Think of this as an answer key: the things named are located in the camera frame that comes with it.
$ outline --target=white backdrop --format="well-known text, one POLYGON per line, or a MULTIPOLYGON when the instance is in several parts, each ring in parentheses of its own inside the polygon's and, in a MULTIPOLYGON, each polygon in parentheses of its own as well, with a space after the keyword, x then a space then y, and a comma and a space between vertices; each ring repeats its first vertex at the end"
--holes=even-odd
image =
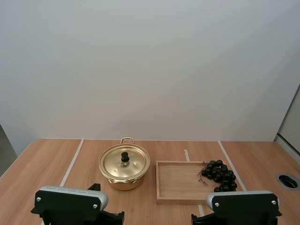
POLYGON ((38 138, 272 141, 298 0, 3 0, 0 123, 38 138))

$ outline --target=grape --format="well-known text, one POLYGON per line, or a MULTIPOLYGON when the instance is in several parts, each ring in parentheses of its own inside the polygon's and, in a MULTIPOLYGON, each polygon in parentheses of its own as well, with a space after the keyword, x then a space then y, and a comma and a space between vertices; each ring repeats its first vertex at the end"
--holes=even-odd
POLYGON ((223 186, 223 190, 224 190, 224 191, 229 191, 228 185, 224 185, 224 186, 223 186))
POLYGON ((210 164, 212 164, 213 166, 216 166, 216 162, 214 160, 210 161, 210 164))
POLYGON ((205 170, 202 170, 202 171, 201 171, 201 175, 202 175, 203 177, 206 177, 206 171, 205 171, 205 170))
POLYGON ((229 185, 229 187, 230 187, 230 189, 235 190, 238 187, 238 185, 235 182, 233 182, 229 185))
POLYGON ((230 183, 230 181, 227 180, 227 179, 225 179, 225 178, 222 180, 222 184, 223 184, 223 185, 225 185, 225 184, 227 185, 227 184, 229 184, 229 183, 230 183))
POLYGON ((221 166, 223 165, 223 162, 219 159, 217 162, 216 162, 216 166, 221 166))
POLYGON ((216 171, 216 170, 213 170, 212 172, 211 172, 211 174, 215 177, 216 176, 216 174, 218 173, 218 171, 216 171))
POLYGON ((229 180, 231 178, 231 174, 228 172, 225 173, 225 179, 229 180))
POLYGON ((214 168, 214 167, 215 167, 215 165, 210 164, 210 163, 207 165, 207 168, 210 168, 210 169, 212 169, 212 168, 214 168))
POLYGON ((236 179, 236 176, 235 175, 232 175, 230 180, 234 181, 236 179))
POLYGON ((234 175, 232 170, 228 170, 228 173, 230 173, 230 176, 234 175))
POLYGON ((211 173, 211 169, 206 167, 206 168, 205 168, 205 172, 206 172, 206 175, 207 175, 207 174, 210 174, 210 173, 211 173))
POLYGON ((222 172, 222 173, 226 173, 227 171, 228 171, 227 167, 222 167, 222 168, 221 168, 221 172, 222 172))
POLYGON ((220 183, 221 180, 222 180, 222 179, 219 179, 219 178, 216 178, 216 177, 214 178, 214 181, 215 181, 216 183, 220 183))
POLYGON ((220 173, 217 173, 216 174, 216 178, 221 180, 223 177, 222 177, 222 175, 220 173))

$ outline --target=table surface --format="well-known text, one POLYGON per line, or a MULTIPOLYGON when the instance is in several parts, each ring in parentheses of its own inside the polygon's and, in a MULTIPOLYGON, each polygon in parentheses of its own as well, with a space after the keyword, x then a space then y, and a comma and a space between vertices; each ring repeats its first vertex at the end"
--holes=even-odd
MULTIPOLYGON (((156 205, 155 161, 190 161, 221 159, 233 164, 245 188, 269 190, 280 200, 280 225, 298 225, 300 191, 284 189, 276 180, 277 173, 290 173, 300 178, 300 166, 275 142, 175 142, 136 141, 145 148, 151 165, 143 183, 130 191, 111 188, 101 174, 98 163, 102 153, 120 141, 40 139, 30 144, 0 178, 0 224, 40 225, 42 219, 31 214, 35 193, 45 185, 63 184, 69 188, 87 189, 100 183, 109 203, 105 211, 125 212, 124 225, 189 225, 191 214, 200 216, 197 205, 156 205)), ((205 215, 212 213, 203 206, 205 215)))

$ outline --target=lid knob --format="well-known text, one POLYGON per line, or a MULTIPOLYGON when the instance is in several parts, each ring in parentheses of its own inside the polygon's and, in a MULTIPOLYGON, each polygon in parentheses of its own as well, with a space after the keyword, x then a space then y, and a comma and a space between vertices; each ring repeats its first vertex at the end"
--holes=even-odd
POLYGON ((123 163, 126 163, 126 162, 129 161, 129 157, 128 157, 128 153, 127 153, 127 152, 123 152, 123 153, 121 154, 121 156, 122 156, 121 161, 122 161, 123 163))

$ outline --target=gold pot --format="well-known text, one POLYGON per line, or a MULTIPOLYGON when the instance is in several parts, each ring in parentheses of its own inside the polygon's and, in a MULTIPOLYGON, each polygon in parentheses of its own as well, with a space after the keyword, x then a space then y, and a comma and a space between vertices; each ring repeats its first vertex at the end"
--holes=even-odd
POLYGON ((117 190, 131 190, 139 186, 150 166, 150 156, 131 137, 124 137, 121 144, 106 150, 100 158, 101 173, 117 190), (133 144, 123 144, 126 139, 133 144))

